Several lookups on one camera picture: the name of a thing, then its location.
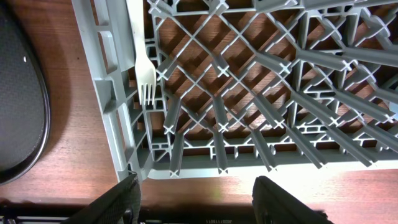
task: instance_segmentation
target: fork handle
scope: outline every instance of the fork handle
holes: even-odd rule
[[[146,55],[144,31],[144,3],[143,0],[126,0],[129,12],[132,37],[136,49],[136,60],[139,55]]]

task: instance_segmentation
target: white plastic fork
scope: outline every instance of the white plastic fork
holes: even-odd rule
[[[139,104],[149,105],[155,102],[156,70],[154,64],[149,60],[145,48],[144,34],[144,3],[143,0],[126,0],[129,12],[132,37],[136,49],[136,79]]]

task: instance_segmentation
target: dish rack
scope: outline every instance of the dish rack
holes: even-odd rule
[[[395,2],[252,0],[245,5],[203,0],[196,7],[180,0],[148,0],[154,37],[146,39],[146,47],[157,67],[158,82],[155,104],[141,107],[131,81],[134,75],[129,74],[134,47],[126,3],[72,0],[118,180],[131,171],[144,180],[264,175],[289,169],[398,168],[398,126],[395,112],[388,107],[398,103],[398,73],[391,75],[398,67],[395,31],[390,30],[398,11]],[[240,19],[245,14],[249,18]],[[280,18],[286,14],[288,19]],[[184,26],[190,17],[197,20],[196,25]],[[261,46],[254,46],[248,30],[259,18],[270,24],[265,30],[271,26],[275,30],[264,35]],[[200,38],[212,19],[232,34],[216,47]],[[322,30],[308,43],[313,21]],[[179,47],[166,52],[159,31],[170,24],[185,37]],[[319,48],[327,41],[335,47]],[[378,49],[372,48],[375,42]],[[239,68],[225,57],[236,44],[252,53]],[[278,55],[273,47],[280,44],[289,44],[295,53]],[[189,56],[191,45],[205,54],[198,59],[203,70],[195,74],[180,61],[187,52]],[[261,72],[253,75],[258,69],[273,77],[260,89],[247,81],[252,77],[265,82]],[[305,78],[308,73],[313,75],[310,79]],[[209,85],[205,82],[209,76],[224,83]],[[172,91],[167,82],[180,77],[185,85],[189,83],[188,88],[180,85]],[[370,94],[354,93],[355,86],[366,86]],[[229,94],[238,88],[250,99],[236,109],[241,103],[230,106],[227,101],[236,97]],[[279,104],[270,100],[276,88],[287,93]],[[196,110],[185,100],[193,91],[202,93],[194,102],[205,99]],[[255,125],[247,119],[253,108],[262,118]],[[160,135],[154,134],[154,113],[163,119]],[[188,120],[183,126],[178,123],[182,116]],[[344,130],[349,123],[359,127],[353,132]],[[199,138],[187,138],[197,128],[202,130],[196,133]],[[245,134],[229,137],[232,129],[240,128]],[[334,142],[337,148],[319,149]],[[277,149],[288,145],[295,149]],[[190,153],[198,149],[200,153]]]

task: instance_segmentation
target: wooden table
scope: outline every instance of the wooden table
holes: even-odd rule
[[[20,179],[0,187],[12,202],[86,205],[116,184],[72,4],[69,0],[10,1],[37,51],[52,106],[45,154]],[[335,223],[397,223],[398,170],[271,176]],[[251,206],[254,177],[146,180],[142,204]]]

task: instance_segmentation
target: dish rack grid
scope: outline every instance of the dish rack grid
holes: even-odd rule
[[[393,30],[388,26],[395,22],[398,6],[391,0],[253,0],[251,7],[231,7],[225,0],[203,0],[207,10],[181,11],[179,0],[148,0],[154,38],[146,39],[147,53],[157,65],[157,94],[154,105],[140,106],[137,90],[130,81],[129,70],[134,67],[134,44],[124,1],[72,0],[88,66],[93,79],[106,136],[109,142],[118,180],[130,172],[137,172],[140,180],[217,177],[221,175],[245,175],[281,170],[362,170],[398,168],[398,126],[396,113],[389,110],[398,104],[395,87],[398,75],[380,84],[383,67],[398,67],[397,46],[392,42]],[[376,6],[385,11],[383,16],[374,12]],[[280,21],[275,12],[295,10],[287,21]],[[253,16],[239,30],[227,18],[227,14],[250,12]],[[179,18],[202,16],[195,32],[185,27]],[[253,47],[244,33],[256,17],[266,16],[278,32],[260,49]],[[234,38],[215,52],[204,44],[198,34],[216,17],[228,27]],[[307,43],[310,20],[316,19],[323,33]],[[187,42],[171,56],[160,47],[160,28],[165,21],[172,21],[188,36]],[[361,23],[367,29],[358,38],[356,31]],[[333,39],[336,49],[317,46]],[[369,39],[376,39],[380,49],[363,47]],[[287,41],[295,49],[292,60],[278,57],[270,49]],[[239,70],[223,56],[235,42],[242,42],[253,56]],[[195,43],[206,52],[211,62],[199,75],[193,75],[178,62],[184,51]],[[311,80],[304,81],[304,67],[315,72]],[[267,68],[274,78],[261,90],[249,88],[244,81],[255,66]],[[183,74],[192,85],[179,96],[170,91],[166,82]],[[217,78],[228,81],[216,92],[203,84],[203,77],[213,72]],[[353,85],[365,84],[372,92],[362,98],[350,92]],[[288,89],[289,97],[276,108],[265,95],[277,85]],[[252,96],[245,106],[236,110],[226,106],[228,93],[234,88],[244,88]],[[199,88],[210,100],[200,111],[193,111],[184,97]],[[339,114],[342,105],[348,111]],[[250,108],[256,107],[264,117],[260,125],[253,127],[245,120]],[[297,113],[307,113],[299,118]],[[164,117],[164,135],[154,136],[152,113],[161,112]],[[178,129],[181,113],[188,114],[190,122]],[[212,113],[215,122],[206,117]],[[353,133],[345,133],[341,127],[350,122],[361,127]],[[249,130],[243,138],[226,138],[233,126]],[[212,137],[191,140],[185,136],[201,127]],[[282,136],[265,136],[264,130],[283,129]],[[375,147],[365,142],[376,140]],[[317,149],[317,144],[336,142],[340,149]],[[278,151],[275,146],[295,144],[296,151]],[[242,147],[254,147],[250,153],[240,153]],[[186,155],[185,152],[206,149],[205,155]]]

